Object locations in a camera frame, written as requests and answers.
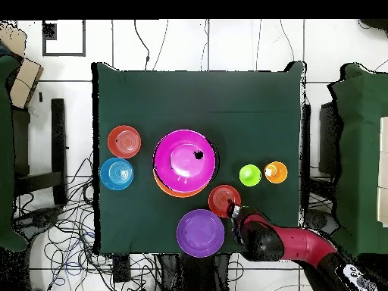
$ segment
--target green cloth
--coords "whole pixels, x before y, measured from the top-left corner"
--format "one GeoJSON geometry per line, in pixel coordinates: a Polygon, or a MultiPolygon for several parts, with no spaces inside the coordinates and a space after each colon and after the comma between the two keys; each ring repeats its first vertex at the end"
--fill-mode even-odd
{"type": "Polygon", "coordinates": [[[344,228],[334,241],[353,255],[388,253],[388,228],[377,221],[380,119],[388,116],[388,75],[348,64],[332,85],[344,127],[339,140],[342,173],[336,216],[344,228]]]}
{"type": "Polygon", "coordinates": [[[0,246],[11,251],[22,251],[27,247],[24,238],[11,227],[14,213],[14,130],[11,102],[5,84],[8,76],[19,66],[14,57],[0,57],[0,246]]]}
{"type": "MultiPolygon", "coordinates": [[[[97,71],[99,167],[114,157],[107,140],[116,126],[130,125],[142,139],[139,153],[128,159],[134,169],[131,185],[111,191],[100,181],[102,254],[182,252],[176,240],[178,222],[188,211],[208,208],[208,195],[220,184],[234,186],[244,205],[260,208],[273,223],[297,226],[302,62],[279,73],[121,72],[100,63],[97,71]],[[200,132],[220,154],[215,179],[186,199],[161,191],[152,174],[156,144],[178,129],[200,132]],[[284,183],[272,184],[262,177],[257,186],[241,184],[243,165],[256,164],[264,171],[271,161],[287,166],[284,183]]],[[[241,251],[230,220],[222,221],[225,240],[220,252],[241,251]]]]}

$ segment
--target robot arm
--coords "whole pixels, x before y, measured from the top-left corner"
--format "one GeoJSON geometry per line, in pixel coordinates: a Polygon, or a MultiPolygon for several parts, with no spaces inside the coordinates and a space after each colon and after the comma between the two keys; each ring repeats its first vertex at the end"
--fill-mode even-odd
{"type": "Polygon", "coordinates": [[[333,291],[377,291],[357,267],[347,262],[335,246],[312,230],[278,227],[256,209],[230,204],[236,241],[249,261],[303,261],[314,267],[333,291]]]}

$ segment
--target purple plate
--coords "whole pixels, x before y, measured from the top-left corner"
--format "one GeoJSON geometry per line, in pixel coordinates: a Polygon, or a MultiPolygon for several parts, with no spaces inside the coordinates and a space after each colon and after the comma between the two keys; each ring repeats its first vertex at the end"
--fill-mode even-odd
{"type": "Polygon", "coordinates": [[[224,225],[216,214],[208,210],[193,210],[180,220],[177,241],[188,255],[205,258],[220,249],[224,234],[224,225]]]}
{"type": "Polygon", "coordinates": [[[156,145],[153,165],[159,180],[175,192],[194,192],[208,184],[215,170],[211,143],[193,130],[176,130],[156,145]]]}

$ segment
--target green cup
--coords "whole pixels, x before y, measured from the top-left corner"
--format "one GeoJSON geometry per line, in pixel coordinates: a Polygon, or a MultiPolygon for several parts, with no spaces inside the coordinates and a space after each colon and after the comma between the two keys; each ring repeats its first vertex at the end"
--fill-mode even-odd
{"type": "Polygon", "coordinates": [[[239,180],[245,186],[254,186],[261,180],[260,169],[252,164],[241,167],[239,170],[239,180]]]}

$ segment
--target pink bowl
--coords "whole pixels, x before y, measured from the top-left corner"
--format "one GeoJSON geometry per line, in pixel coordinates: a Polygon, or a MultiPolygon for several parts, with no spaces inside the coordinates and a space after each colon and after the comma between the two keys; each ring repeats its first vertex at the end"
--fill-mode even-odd
{"type": "Polygon", "coordinates": [[[194,192],[211,179],[215,155],[211,143],[193,130],[175,130],[156,145],[153,166],[159,180],[176,192],[194,192]]]}

